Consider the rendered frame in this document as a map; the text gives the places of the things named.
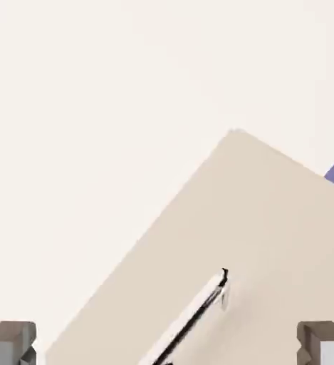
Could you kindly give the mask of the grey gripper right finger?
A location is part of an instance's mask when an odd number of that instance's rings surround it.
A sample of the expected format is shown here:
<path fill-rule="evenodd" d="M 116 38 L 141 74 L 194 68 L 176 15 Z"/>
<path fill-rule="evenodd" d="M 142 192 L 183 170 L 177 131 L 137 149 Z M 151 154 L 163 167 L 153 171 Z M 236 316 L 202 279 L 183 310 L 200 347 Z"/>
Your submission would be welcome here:
<path fill-rule="evenodd" d="M 334 365 L 334 322 L 299 322 L 296 365 Z"/>

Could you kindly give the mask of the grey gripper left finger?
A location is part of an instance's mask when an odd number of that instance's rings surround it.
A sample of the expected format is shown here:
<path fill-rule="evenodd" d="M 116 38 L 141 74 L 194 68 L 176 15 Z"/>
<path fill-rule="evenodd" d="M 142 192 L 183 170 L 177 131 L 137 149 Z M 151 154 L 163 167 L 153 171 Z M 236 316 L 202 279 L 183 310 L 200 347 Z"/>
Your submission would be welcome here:
<path fill-rule="evenodd" d="M 34 322 L 1 321 L 0 365 L 37 365 L 36 338 Z"/>

